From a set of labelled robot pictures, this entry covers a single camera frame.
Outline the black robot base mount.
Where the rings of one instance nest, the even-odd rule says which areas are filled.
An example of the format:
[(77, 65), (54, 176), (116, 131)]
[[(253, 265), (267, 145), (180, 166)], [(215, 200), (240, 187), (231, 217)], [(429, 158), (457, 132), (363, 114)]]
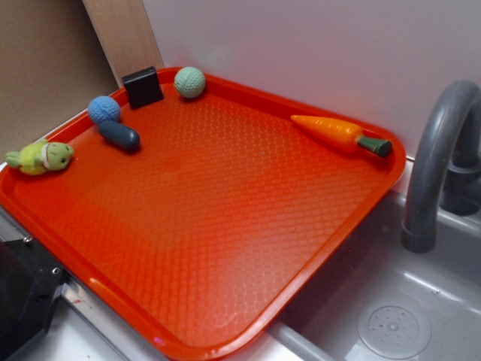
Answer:
[(29, 236), (1, 243), (1, 359), (13, 360), (47, 335), (65, 270)]

